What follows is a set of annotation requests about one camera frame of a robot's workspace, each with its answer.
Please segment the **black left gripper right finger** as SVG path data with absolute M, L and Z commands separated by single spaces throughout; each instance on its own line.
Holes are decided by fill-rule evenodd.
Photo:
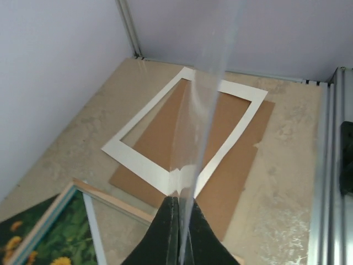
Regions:
M 238 264 L 212 231 L 198 203 L 181 200 L 179 264 Z

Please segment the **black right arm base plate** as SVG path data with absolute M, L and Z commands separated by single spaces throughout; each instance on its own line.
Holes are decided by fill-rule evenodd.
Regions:
M 352 122 L 343 121 L 341 135 L 341 171 L 340 192 L 342 195 L 352 193 Z

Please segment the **clear transparent sheet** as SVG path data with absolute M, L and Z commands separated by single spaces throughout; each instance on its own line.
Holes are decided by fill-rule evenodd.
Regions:
M 172 259 L 184 264 L 197 180 L 216 109 L 218 89 L 234 48 L 245 1 L 202 1 L 204 15 L 194 31 L 199 39 L 192 80 L 178 109 L 170 160 L 169 196 L 177 203 Z

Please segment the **teal wooden picture frame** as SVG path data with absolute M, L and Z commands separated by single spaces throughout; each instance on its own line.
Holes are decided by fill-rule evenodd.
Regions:
M 177 197 L 150 216 L 82 181 L 1 222 L 2 264 L 106 264 L 92 199 L 148 225 L 123 264 L 242 264 L 219 242 L 199 206 L 183 225 Z

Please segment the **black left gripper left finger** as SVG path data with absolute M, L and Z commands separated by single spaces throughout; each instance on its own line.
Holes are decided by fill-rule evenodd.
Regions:
M 146 234 L 122 264 L 177 264 L 179 254 L 179 201 L 164 198 Z

